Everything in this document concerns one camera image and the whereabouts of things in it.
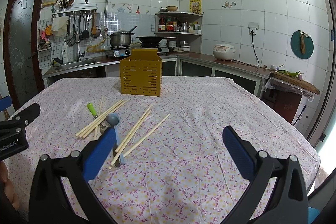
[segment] bowl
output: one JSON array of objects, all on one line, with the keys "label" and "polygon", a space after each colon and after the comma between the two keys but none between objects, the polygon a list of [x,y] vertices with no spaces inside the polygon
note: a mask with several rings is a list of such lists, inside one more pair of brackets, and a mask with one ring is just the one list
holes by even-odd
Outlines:
[{"label": "bowl", "polygon": [[177,6],[167,6],[167,9],[170,12],[175,12],[175,11],[177,11],[178,7]]},{"label": "bowl", "polygon": [[189,46],[188,41],[180,41],[180,47]]}]

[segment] chopstick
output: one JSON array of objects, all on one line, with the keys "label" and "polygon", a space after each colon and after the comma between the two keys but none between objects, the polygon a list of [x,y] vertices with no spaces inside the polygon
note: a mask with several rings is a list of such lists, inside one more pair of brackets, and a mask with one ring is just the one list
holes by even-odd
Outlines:
[{"label": "chopstick", "polygon": [[82,137],[83,139],[86,138],[86,137],[92,132],[92,130],[93,130],[97,125],[99,125],[103,120],[105,120],[107,114],[109,114],[109,113],[111,113],[111,112],[115,112],[119,107],[123,106],[126,102],[127,102],[127,100],[121,102],[121,103],[120,103],[118,106],[116,106],[115,108],[110,108],[110,109],[108,109],[107,111],[105,111],[105,112],[101,115],[101,119],[100,119],[100,121],[98,121],[98,122],[96,122],[95,124],[93,124],[92,126],[90,126],[90,127],[85,131],[86,133],[82,133],[82,134],[80,135],[80,137]]},{"label": "chopstick", "polygon": [[[104,95],[101,96],[98,116],[101,114],[101,107],[103,105],[103,99],[104,99]],[[96,129],[94,130],[94,140],[97,140],[97,133],[98,133],[98,128],[99,127],[100,127],[100,124],[98,126],[96,126]]]},{"label": "chopstick", "polygon": [[123,152],[123,150],[125,149],[126,145],[129,143],[129,141],[131,140],[131,138],[134,136],[134,134],[136,133],[136,131],[138,130],[138,128],[140,127],[140,125],[144,122],[144,120],[147,118],[147,116],[150,114],[152,110],[149,110],[148,112],[145,112],[145,116],[141,117],[139,119],[139,121],[136,123],[136,127],[134,128],[134,130],[130,130],[131,134],[128,137],[125,137],[124,140],[126,140],[124,142],[124,144],[119,148],[118,153],[114,156],[113,160],[111,161],[110,165],[114,165],[114,163],[117,161],[117,159],[119,158],[119,156],[121,155],[121,153]]},{"label": "chopstick", "polygon": [[[145,136],[143,136],[135,145],[133,145],[126,153],[124,153],[124,157],[126,157],[129,153],[131,153],[138,145],[140,145],[150,134],[152,134],[168,117],[170,113],[164,117],[152,130],[150,130]],[[119,157],[121,152],[119,151],[115,157]],[[109,169],[112,169],[114,163],[117,159],[113,158],[112,162],[110,163]]]},{"label": "chopstick", "polygon": [[[116,102],[113,106],[111,106],[107,111],[108,112],[110,109],[113,109],[114,107],[118,106],[119,104],[121,104],[124,100],[119,100],[118,102]],[[101,114],[100,116],[98,116],[95,120],[93,120],[91,123],[89,123],[86,127],[84,127],[83,129],[81,129],[79,132],[76,133],[76,137],[78,137],[79,135],[82,135],[83,132],[86,132],[87,129],[92,126],[93,124],[96,124],[97,121],[100,121],[101,118],[103,117],[103,115],[105,114],[105,112],[103,114]]]},{"label": "chopstick", "polygon": [[142,120],[142,118],[146,115],[146,113],[149,111],[149,109],[152,107],[152,104],[150,104],[150,106],[146,109],[146,111],[142,114],[142,116],[140,117],[140,119],[136,122],[136,124],[131,128],[131,130],[128,132],[128,134],[126,135],[126,137],[122,140],[122,142],[118,145],[118,147],[116,148],[116,152],[119,152],[119,149],[123,146],[123,144],[126,142],[126,140],[128,139],[128,137],[132,134],[133,130],[137,127],[137,125],[140,123],[140,121]]}]

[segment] faucet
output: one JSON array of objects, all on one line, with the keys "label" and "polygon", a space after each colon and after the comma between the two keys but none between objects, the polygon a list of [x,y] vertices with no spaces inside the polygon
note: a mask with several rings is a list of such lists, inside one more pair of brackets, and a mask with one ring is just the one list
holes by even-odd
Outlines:
[{"label": "faucet", "polygon": [[80,43],[80,39],[79,39],[79,27],[77,26],[77,30],[76,30],[76,43],[77,43],[77,59],[78,61],[81,61],[81,57],[85,56],[85,50],[84,52],[81,52],[79,49],[79,43]]}]

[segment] yellow plastic basket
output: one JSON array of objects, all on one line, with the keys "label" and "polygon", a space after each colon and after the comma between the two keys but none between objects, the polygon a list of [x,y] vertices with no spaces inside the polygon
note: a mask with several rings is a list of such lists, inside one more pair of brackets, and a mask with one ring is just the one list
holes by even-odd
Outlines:
[{"label": "yellow plastic basket", "polygon": [[132,49],[132,55],[120,60],[121,93],[160,96],[162,59],[157,49]]}]

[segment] yellow poster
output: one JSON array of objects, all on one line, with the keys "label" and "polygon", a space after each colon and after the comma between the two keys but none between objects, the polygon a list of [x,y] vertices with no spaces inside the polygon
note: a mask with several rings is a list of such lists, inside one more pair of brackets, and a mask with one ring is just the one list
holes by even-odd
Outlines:
[{"label": "yellow poster", "polygon": [[202,0],[190,0],[189,11],[194,14],[202,14]]}]

